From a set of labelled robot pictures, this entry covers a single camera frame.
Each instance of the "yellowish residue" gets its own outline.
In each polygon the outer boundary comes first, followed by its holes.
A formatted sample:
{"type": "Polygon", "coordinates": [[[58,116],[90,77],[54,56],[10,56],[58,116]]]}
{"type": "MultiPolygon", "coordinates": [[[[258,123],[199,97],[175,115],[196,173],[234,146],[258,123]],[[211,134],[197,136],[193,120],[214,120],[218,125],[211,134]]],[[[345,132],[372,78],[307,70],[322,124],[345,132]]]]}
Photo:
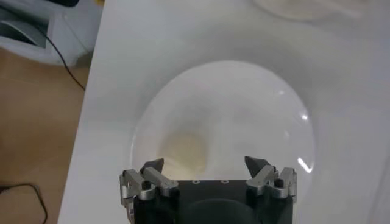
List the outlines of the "yellowish residue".
{"type": "Polygon", "coordinates": [[[194,134],[168,136],[159,151],[164,157],[163,174],[173,180],[196,180],[205,170],[206,144],[194,134]]]}

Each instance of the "black circular part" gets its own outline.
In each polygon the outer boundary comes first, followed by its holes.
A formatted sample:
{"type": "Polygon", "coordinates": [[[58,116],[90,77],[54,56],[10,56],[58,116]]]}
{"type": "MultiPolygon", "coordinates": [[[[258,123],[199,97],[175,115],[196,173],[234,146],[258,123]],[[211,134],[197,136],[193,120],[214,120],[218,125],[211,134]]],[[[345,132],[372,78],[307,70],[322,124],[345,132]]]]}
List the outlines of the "black circular part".
{"type": "Polygon", "coordinates": [[[274,180],[274,186],[277,187],[277,188],[283,188],[285,185],[285,182],[280,179],[280,178],[277,178],[274,180]]]}
{"type": "Polygon", "coordinates": [[[142,182],[142,190],[149,190],[152,188],[152,183],[148,180],[142,182]]]}
{"type": "Polygon", "coordinates": [[[180,224],[258,224],[254,210],[238,201],[208,199],[187,206],[178,217],[180,224]]]}

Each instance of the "white table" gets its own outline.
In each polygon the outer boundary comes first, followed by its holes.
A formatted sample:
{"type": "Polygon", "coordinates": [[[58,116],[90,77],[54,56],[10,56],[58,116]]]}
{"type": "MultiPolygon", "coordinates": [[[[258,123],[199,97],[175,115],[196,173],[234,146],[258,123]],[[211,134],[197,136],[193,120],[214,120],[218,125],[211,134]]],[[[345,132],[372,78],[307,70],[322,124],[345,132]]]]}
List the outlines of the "white table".
{"type": "Polygon", "coordinates": [[[359,22],[295,23],[251,0],[106,1],[59,224],[127,223],[118,176],[130,167],[137,120],[177,74],[226,59],[274,71],[311,114],[318,160],[302,223],[384,223],[387,10],[377,0],[359,22]]]}

